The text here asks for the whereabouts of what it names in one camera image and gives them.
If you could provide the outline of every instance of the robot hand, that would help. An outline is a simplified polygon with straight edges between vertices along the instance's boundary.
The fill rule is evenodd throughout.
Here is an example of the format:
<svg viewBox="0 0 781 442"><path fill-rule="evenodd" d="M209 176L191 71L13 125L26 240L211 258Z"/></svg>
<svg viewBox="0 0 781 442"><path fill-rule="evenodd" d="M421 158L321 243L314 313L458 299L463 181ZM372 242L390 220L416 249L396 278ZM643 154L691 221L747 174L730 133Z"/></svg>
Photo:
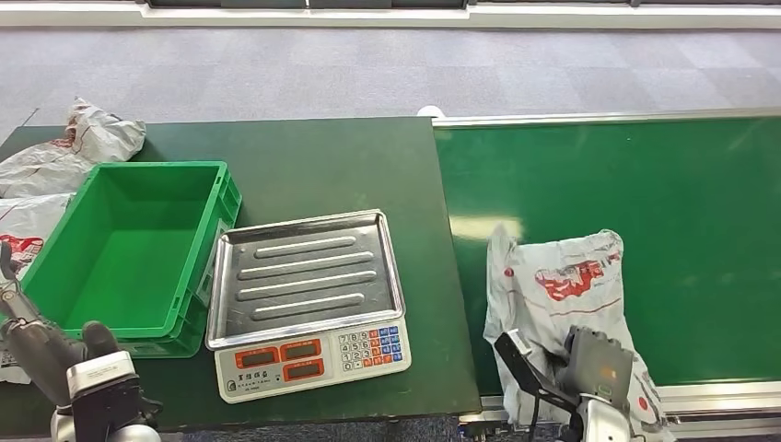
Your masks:
<svg viewBox="0 0 781 442"><path fill-rule="evenodd" d="M105 325L68 338L21 291L11 247L0 242L0 338L35 385L57 406L57 441L159 441L155 416L162 404L142 397L133 363Z"/></svg>

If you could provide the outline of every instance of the red printed logo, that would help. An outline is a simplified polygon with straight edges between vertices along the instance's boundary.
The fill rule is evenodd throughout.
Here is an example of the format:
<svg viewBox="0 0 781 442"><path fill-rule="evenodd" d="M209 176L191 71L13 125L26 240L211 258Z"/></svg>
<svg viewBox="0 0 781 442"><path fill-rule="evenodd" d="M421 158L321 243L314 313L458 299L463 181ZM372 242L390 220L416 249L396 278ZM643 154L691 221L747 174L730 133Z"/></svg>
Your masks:
<svg viewBox="0 0 781 442"><path fill-rule="evenodd" d="M16 266L18 273L22 267L30 264L43 247L43 238L17 238L12 235L0 235L0 241L5 241L11 246L11 262Z"/></svg>
<svg viewBox="0 0 781 442"><path fill-rule="evenodd" d="M591 281L604 275L601 264L589 260L569 265L564 269L539 270L534 274L534 280L545 287L552 300L563 301L567 297L583 295L591 288Z"/></svg>

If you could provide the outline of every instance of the metal tray ridge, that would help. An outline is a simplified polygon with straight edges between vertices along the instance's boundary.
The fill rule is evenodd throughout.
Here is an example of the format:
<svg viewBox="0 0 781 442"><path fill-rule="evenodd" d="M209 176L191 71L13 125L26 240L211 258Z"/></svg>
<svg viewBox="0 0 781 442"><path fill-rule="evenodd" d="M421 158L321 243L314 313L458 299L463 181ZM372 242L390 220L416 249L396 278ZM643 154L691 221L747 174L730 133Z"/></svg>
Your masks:
<svg viewBox="0 0 781 442"><path fill-rule="evenodd" d="M403 314L380 210L237 228L217 240L206 331L211 350Z"/></svg>

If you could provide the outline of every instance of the white plastic bag with red print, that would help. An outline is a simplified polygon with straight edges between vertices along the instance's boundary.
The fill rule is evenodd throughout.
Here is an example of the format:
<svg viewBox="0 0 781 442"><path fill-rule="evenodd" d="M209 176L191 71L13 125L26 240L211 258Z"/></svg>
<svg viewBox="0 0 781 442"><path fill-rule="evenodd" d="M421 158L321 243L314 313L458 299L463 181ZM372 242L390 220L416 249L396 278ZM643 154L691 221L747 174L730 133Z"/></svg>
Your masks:
<svg viewBox="0 0 781 442"><path fill-rule="evenodd" d="M28 147L0 163L0 198L75 192L96 165L127 161L141 150L146 124L76 99L64 138Z"/></svg>
<svg viewBox="0 0 781 442"><path fill-rule="evenodd" d="M17 264L19 279L25 275L63 217L71 197L72 193L57 193L0 199L0 240L11 245L11 260ZM17 365L14 357L2 351L2 348L0 342L0 382L29 384L27 374Z"/></svg>
<svg viewBox="0 0 781 442"><path fill-rule="evenodd" d="M674 440L656 386L635 351L624 318L621 237L602 230L585 238L545 244L519 245L517 241L502 226L488 241L484 338L493 344L502 332L519 329L534 347L531 362L554 378L545 352L566 355L564 341L570 326L605 332L635 355L628 393L634 434L648 442ZM495 357L510 423L528 425L534 399L520 391L501 358ZM540 419L567 423L569 415L543 401Z"/></svg>

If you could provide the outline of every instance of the gray carpet floor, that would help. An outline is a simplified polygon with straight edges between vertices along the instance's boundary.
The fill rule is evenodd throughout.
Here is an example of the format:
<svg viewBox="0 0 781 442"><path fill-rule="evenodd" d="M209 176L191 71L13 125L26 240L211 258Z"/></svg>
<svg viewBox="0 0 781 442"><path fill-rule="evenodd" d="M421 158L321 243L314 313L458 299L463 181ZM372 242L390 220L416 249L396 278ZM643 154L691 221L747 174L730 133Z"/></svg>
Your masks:
<svg viewBox="0 0 781 442"><path fill-rule="evenodd" d="M74 95L147 122L781 107L781 32L0 29L0 60L0 139L63 124ZM166 440L450 441L456 423Z"/></svg>

